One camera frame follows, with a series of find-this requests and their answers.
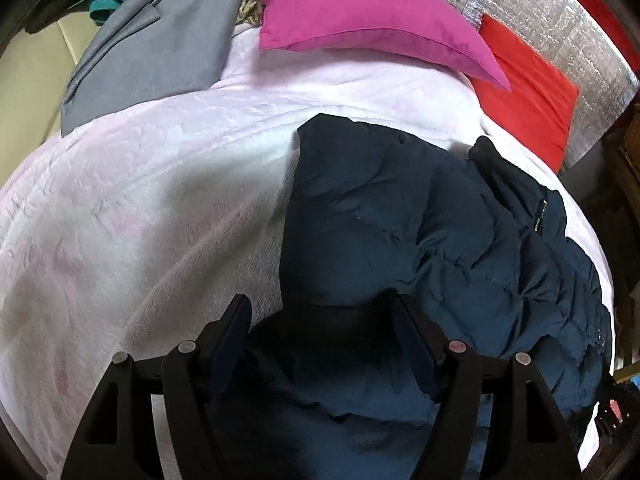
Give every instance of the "metal bolt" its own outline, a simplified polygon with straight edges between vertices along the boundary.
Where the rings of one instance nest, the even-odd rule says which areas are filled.
[[[193,341],[183,341],[178,345],[178,352],[181,354],[190,354],[196,349],[196,343]]]
[[[111,362],[115,365],[121,365],[127,359],[129,359],[129,354],[121,350],[113,355]]]
[[[524,352],[518,352],[516,354],[516,361],[523,366],[527,366],[531,364],[531,357],[529,354],[525,354]]]
[[[466,352],[466,345],[462,341],[454,339],[453,341],[449,341],[449,350],[455,354],[462,354]]]

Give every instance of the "gray garment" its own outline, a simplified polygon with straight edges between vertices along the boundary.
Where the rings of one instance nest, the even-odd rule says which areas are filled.
[[[126,0],[66,86],[62,136],[132,105],[219,81],[242,0]]]

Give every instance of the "puffer jacket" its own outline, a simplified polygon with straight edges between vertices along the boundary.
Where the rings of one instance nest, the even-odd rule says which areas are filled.
[[[250,333],[214,409],[238,478],[410,477],[438,406],[417,388],[378,299],[389,289],[480,354],[528,352],[577,446],[612,336],[594,265],[565,237],[560,194],[486,137],[467,160],[322,114],[298,133],[284,311]],[[485,398],[468,478],[478,476],[490,412]]]

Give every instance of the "pillow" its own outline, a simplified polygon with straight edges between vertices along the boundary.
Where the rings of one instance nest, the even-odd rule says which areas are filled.
[[[492,17],[482,17],[480,36],[511,83],[509,93],[473,80],[482,110],[557,173],[564,159],[578,87]]]
[[[478,32],[444,0],[262,0],[260,48],[370,48],[446,65],[509,89]]]

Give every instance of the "jacket zipper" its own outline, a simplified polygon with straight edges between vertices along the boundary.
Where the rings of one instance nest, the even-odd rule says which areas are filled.
[[[546,208],[549,206],[549,202],[545,199],[542,200],[542,205],[540,206],[540,211],[536,216],[536,223],[534,224],[533,230],[540,234],[542,232],[542,221],[545,219]]]

